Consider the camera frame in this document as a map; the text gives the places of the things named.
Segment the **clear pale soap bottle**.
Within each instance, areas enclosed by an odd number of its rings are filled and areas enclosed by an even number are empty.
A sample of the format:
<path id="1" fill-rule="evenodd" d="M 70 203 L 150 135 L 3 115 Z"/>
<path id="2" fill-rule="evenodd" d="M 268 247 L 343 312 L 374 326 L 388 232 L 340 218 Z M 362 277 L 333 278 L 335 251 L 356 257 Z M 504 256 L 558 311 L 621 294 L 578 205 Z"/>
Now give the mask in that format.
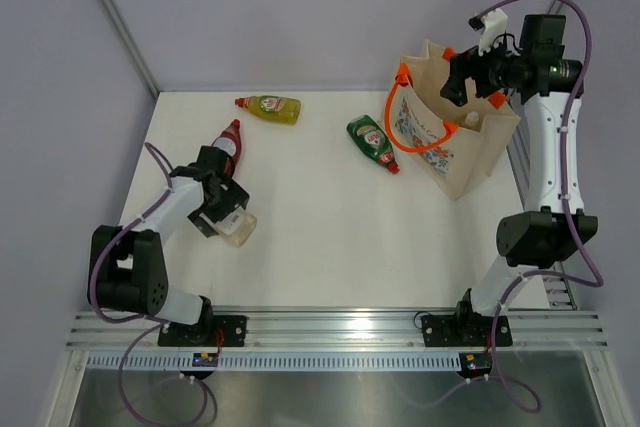
<path id="1" fill-rule="evenodd" d="M 243 209 L 230 213 L 223 220 L 213 224 L 214 230 L 235 247 L 242 247 L 253 233 L 256 217 Z"/>

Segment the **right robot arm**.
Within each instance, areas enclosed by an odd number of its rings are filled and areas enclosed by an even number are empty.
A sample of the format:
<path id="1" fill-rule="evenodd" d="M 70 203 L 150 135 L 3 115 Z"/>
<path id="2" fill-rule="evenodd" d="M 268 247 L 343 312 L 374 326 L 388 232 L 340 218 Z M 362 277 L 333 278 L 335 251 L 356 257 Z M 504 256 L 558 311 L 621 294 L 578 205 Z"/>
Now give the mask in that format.
<path id="1" fill-rule="evenodd" d="M 564 56 L 565 16 L 526 16 L 514 48 L 507 45 L 502 10 L 473 17 L 469 24 L 480 31 L 479 43 L 451 55 L 440 94 L 462 107 L 468 101 L 465 82 L 471 79 L 479 98 L 506 90 L 519 95 L 529 129 L 529 187 L 523 212 L 499 222 L 498 256 L 482 280 L 465 292 L 453 314 L 421 315 L 428 347 L 511 345 L 510 302 L 598 229 L 597 218 L 585 212 L 577 176 L 576 131 L 586 65 Z"/>

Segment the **aluminium mounting rail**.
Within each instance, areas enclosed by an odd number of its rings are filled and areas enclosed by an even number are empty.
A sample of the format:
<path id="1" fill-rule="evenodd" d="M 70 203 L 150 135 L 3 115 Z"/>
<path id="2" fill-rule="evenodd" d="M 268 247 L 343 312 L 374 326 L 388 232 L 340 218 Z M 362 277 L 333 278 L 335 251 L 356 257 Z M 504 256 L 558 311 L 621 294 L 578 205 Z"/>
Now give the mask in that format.
<path id="1" fill-rule="evenodd" d="M 395 310 L 257 310 L 238 312 L 247 319 L 245 351 L 423 351 L 415 312 Z M 598 315 L 575 310 L 515 310 L 507 314 L 513 344 L 522 351 L 603 351 L 607 337 Z M 68 350 L 120 351 L 151 321 L 107 324 L 89 312 L 73 321 Z"/>

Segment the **left aluminium frame post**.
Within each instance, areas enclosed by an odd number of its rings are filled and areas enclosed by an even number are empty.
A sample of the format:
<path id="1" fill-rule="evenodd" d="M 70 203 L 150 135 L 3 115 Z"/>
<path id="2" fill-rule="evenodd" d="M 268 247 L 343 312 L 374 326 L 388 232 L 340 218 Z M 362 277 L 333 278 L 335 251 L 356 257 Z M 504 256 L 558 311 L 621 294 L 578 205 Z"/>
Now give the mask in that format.
<path id="1" fill-rule="evenodd" d="M 115 0 L 96 0 L 105 18 L 120 42 L 132 68 L 136 72 L 143 86 L 156 101 L 161 92 L 141 50 L 139 49 L 131 31 L 120 12 Z"/>

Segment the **red dish soap bottle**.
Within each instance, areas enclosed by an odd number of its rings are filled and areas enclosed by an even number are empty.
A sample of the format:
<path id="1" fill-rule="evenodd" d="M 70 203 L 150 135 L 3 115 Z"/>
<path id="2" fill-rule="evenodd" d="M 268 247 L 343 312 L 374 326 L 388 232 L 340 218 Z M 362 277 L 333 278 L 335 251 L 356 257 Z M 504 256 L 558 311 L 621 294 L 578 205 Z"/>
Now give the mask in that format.
<path id="1" fill-rule="evenodd" d="M 240 120 L 234 119 L 211 144 L 212 147 L 218 148 L 228 155 L 229 159 L 225 165 L 225 174 L 229 177 L 234 176 L 242 154 L 240 127 Z"/>

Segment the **amber liquid bottle white cap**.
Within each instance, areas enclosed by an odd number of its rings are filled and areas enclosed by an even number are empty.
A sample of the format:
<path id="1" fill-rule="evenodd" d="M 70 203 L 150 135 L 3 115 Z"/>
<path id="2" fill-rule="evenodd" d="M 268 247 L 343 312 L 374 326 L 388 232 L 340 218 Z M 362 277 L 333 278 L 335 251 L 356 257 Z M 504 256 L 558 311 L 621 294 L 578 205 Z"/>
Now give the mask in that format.
<path id="1" fill-rule="evenodd" d="M 476 111 L 469 112 L 462 123 L 462 126 L 467 129 L 476 130 L 481 126 L 480 114 Z"/>

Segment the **green dish soap bottle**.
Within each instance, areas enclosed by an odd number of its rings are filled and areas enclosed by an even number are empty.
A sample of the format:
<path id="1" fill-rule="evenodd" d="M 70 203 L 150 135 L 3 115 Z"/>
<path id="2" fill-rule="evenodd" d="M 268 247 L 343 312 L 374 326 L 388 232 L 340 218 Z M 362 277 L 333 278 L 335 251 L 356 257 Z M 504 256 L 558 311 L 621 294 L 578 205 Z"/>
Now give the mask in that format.
<path id="1" fill-rule="evenodd" d="M 346 131 L 365 157 L 392 174 L 399 172 L 391 141 L 369 115 L 359 116 L 349 122 Z"/>

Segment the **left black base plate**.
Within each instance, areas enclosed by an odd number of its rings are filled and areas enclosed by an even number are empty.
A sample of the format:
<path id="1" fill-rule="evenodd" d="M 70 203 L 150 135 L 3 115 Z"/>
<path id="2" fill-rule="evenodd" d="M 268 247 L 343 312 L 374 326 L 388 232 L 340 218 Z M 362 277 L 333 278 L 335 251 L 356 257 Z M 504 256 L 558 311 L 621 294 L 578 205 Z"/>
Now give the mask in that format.
<path id="1" fill-rule="evenodd" d="M 160 347 L 243 347 L 247 317 L 244 315 L 214 314 L 203 324 L 171 323 L 158 336 Z"/>

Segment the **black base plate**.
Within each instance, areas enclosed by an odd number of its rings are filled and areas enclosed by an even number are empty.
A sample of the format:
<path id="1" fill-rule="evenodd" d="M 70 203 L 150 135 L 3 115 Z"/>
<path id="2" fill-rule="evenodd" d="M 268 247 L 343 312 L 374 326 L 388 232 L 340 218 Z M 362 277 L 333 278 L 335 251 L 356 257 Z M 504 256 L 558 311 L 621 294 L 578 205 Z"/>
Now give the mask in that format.
<path id="1" fill-rule="evenodd" d="M 508 318 L 497 319 L 494 340 L 491 338 L 493 320 L 475 313 L 466 319 L 455 314 L 426 314 L 420 317 L 423 341 L 426 347 L 511 347 L 513 339 Z"/>
<path id="2" fill-rule="evenodd" d="M 171 323 L 158 336 L 160 347 L 243 347 L 247 317 L 244 315 L 214 314 L 203 324 Z"/>

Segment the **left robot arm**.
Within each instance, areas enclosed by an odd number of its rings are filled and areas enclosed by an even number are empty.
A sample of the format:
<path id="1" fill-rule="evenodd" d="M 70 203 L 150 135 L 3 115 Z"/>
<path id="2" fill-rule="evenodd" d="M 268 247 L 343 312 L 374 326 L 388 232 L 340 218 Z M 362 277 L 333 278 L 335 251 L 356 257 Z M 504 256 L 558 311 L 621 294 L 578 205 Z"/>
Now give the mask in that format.
<path id="1" fill-rule="evenodd" d="M 153 144 L 145 145 L 166 184 L 158 198 L 125 225 L 100 226 L 91 239 L 88 300 L 104 321 L 111 309 L 127 321 L 150 318 L 180 327 L 191 344 L 208 343 L 215 332 L 209 299 L 173 286 L 164 246 L 186 221 L 206 238 L 220 236 L 241 246 L 256 219 L 247 210 L 248 193 L 235 182 L 235 162 L 216 146 L 201 147 L 187 166 L 172 167 Z"/>

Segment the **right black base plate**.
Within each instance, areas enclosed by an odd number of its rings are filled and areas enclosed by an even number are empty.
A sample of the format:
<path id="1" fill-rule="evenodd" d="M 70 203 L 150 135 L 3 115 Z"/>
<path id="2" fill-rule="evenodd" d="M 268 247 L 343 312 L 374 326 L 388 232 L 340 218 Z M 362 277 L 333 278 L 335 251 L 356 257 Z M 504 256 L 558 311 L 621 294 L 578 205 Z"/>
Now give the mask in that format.
<path id="1" fill-rule="evenodd" d="M 466 319 L 455 314 L 426 314 L 420 317 L 423 341 L 426 347 L 511 347 L 513 339 L 508 318 L 497 319 L 494 340 L 491 338 L 493 320 L 475 313 Z"/>

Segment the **yellow dish soap bottle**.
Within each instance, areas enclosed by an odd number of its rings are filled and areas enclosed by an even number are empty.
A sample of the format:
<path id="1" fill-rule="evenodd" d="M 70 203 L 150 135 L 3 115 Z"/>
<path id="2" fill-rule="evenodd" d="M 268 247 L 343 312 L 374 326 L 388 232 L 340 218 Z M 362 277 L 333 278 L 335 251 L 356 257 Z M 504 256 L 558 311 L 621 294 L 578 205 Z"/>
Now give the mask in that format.
<path id="1" fill-rule="evenodd" d="M 257 118 L 286 125 L 294 125 L 302 109 L 300 100 L 276 95 L 236 98 L 234 104 Z"/>

